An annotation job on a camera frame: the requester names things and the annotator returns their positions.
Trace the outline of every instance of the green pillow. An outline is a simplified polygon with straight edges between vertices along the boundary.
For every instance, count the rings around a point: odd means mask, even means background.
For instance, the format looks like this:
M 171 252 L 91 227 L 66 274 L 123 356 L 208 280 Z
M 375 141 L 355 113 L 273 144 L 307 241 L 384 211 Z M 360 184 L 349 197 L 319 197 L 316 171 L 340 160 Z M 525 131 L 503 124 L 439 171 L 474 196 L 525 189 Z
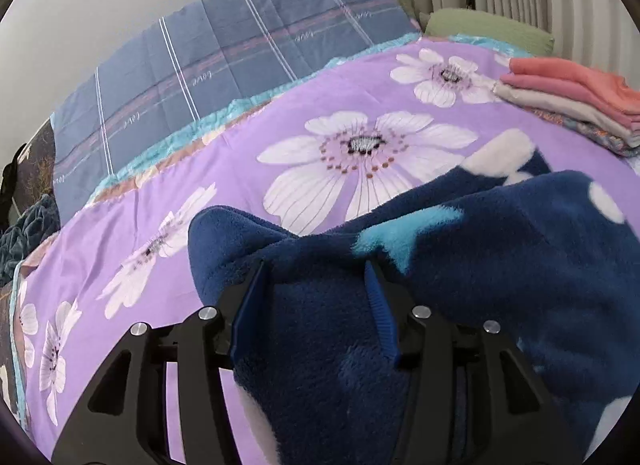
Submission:
M 431 15 L 424 33 L 440 38 L 456 34 L 493 38 L 519 46 L 539 57 L 549 57 L 554 50 L 554 38 L 544 30 L 503 16 L 467 8 L 437 10 Z

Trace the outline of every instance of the black bracket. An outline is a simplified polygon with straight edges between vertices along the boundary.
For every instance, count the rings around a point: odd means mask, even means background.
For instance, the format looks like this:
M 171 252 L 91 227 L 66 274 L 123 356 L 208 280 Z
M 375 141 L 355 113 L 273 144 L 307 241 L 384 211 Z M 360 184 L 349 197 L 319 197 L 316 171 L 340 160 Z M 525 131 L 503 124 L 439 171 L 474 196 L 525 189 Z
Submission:
M 578 465 L 582 457 L 542 379 L 495 321 L 477 329 L 417 305 L 367 261 L 396 323 L 396 366 L 412 380 L 394 465 Z
M 215 307 L 180 324 L 134 324 L 89 382 L 64 426 L 53 465 L 178 465 L 169 458 L 166 363 L 178 363 L 180 427 L 189 465 L 240 465 L 219 368 L 250 344 L 267 283 L 264 262 Z
M 364 278 L 390 315 L 394 362 L 411 374 L 392 465 L 581 463 L 545 386 L 497 323 L 449 323 L 389 283 L 373 261 Z M 260 261 L 215 307 L 164 328 L 133 325 L 82 394 L 53 465 L 177 465 L 168 452 L 167 362 L 178 363 L 187 464 L 241 465 L 219 369 L 233 369 L 251 346 L 267 284 Z

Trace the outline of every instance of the light blue patch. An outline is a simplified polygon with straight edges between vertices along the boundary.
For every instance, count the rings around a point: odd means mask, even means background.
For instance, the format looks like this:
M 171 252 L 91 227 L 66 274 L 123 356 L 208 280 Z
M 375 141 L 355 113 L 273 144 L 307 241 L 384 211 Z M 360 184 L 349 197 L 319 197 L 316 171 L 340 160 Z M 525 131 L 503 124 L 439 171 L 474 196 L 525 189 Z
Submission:
M 358 235 L 351 252 L 356 257 L 366 257 L 382 248 L 396 268 L 406 274 L 418 235 L 458 222 L 463 216 L 461 210 L 444 205 L 421 209 L 364 229 Z
M 511 43 L 497 41 L 497 39 L 483 38 L 481 36 L 468 36 L 466 34 L 456 34 L 449 36 L 449 41 L 461 42 L 463 44 L 474 44 L 504 54 L 507 57 L 533 57 L 529 52 Z
M 20 261 L 17 265 L 15 265 L 14 270 L 14 282 L 12 283 L 12 292 L 11 298 L 9 300 L 9 319 L 13 319 L 15 316 L 15 309 L 17 308 L 18 302 L 18 294 L 19 294 L 19 282 L 20 279 L 18 277 L 18 273 L 20 272 L 20 267 L 22 266 L 22 261 Z M 9 338 L 11 339 L 11 353 L 14 360 L 14 375 L 15 375 L 15 393 L 17 396 L 17 405 L 18 405 L 18 421 L 20 422 L 20 426 L 27 432 L 29 432 L 29 426 L 27 421 L 27 408 L 26 408 L 26 399 L 24 397 L 24 380 L 22 378 L 22 366 L 20 365 L 20 357 L 18 356 L 18 349 L 15 345 L 14 338 L 14 323 L 9 323 Z

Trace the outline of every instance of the quilt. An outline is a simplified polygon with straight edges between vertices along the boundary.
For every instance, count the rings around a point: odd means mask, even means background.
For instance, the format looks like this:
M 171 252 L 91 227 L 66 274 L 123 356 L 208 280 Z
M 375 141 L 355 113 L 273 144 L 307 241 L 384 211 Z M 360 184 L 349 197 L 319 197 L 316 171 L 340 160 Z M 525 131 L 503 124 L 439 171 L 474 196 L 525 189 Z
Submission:
M 37 445 L 50 455 L 82 390 L 132 324 L 177 323 L 201 307 L 188 229 L 209 206 L 231 206 L 296 236 L 317 235 L 434 182 L 518 130 L 553 171 L 580 171 L 601 185 L 601 198 L 617 203 L 616 225 L 638 232 L 635 172 L 588 139 L 498 100 L 491 88 L 507 70 L 495 52 L 427 39 L 344 62 L 78 212 L 38 267 L 14 282 L 18 310 L 31 305 L 38 327 L 30 323 L 34 354 L 24 366 Z M 542 175 L 524 161 L 512 171 L 509 160 L 491 169 L 492 182 Z M 169 434 L 178 459 L 172 384 Z M 228 375 L 223 384 L 242 459 L 266 463 L 240 407 L 255 412 L 257 394 L 245 394 Z M 580 430 L 583 439 L 588 432 Z
M 62 223 L 181 128 L 220 126 L 334 57 L 415 32 L 396 0 L 199 0 L 160 18 L 50 117 Z

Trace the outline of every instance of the blue plaid blanket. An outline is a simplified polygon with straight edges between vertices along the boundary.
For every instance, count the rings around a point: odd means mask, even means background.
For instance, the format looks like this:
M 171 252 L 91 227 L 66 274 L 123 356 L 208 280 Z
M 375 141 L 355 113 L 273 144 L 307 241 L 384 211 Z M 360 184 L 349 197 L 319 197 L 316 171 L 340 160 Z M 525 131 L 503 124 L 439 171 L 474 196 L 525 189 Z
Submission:
M 396 0 L 199 0 L 160 18 L 51 117 L 63 224 L 104 178 L 191 122 L 411 32 Z

